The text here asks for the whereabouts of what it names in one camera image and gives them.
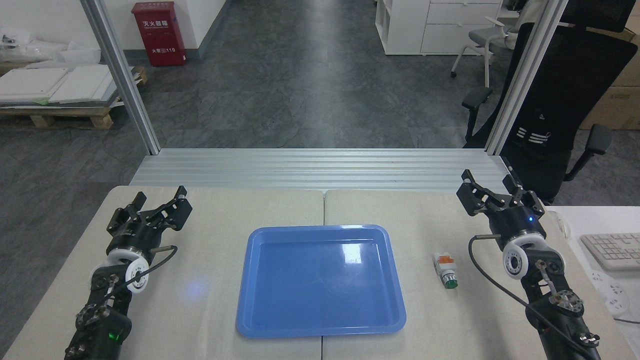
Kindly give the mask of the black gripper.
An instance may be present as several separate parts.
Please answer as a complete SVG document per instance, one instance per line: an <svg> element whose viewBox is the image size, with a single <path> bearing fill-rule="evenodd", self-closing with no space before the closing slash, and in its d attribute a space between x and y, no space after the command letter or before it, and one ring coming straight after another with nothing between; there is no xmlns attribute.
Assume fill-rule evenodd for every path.
<svg viewBox="0 0 640 360"><path fill-rule="evenodd" d="M462 207L470 216L493 212L493 234L500 235L496 243L504 247L514 238L523 234L537 233L546 237L547 233L539 219L546 213L544 205L532 190L524 189L518 177L507 174L503 186L510 194L499 194L480 186L469 169L461 174L462 184L456 192Z"/></svg>
<svg viewBox="0 0 640 360"><path fill-rule="evenodd" d="M162 230L170 228L182 230L193 207L186 198L188 191L179 186L174 198L151 210L143 210L147 197L139 191L134 200L114 210L106 231L112 240L106 248L109 255L114 249L134 249L144 256L150 256L151 249L158 248L162 242Z"/></svg>

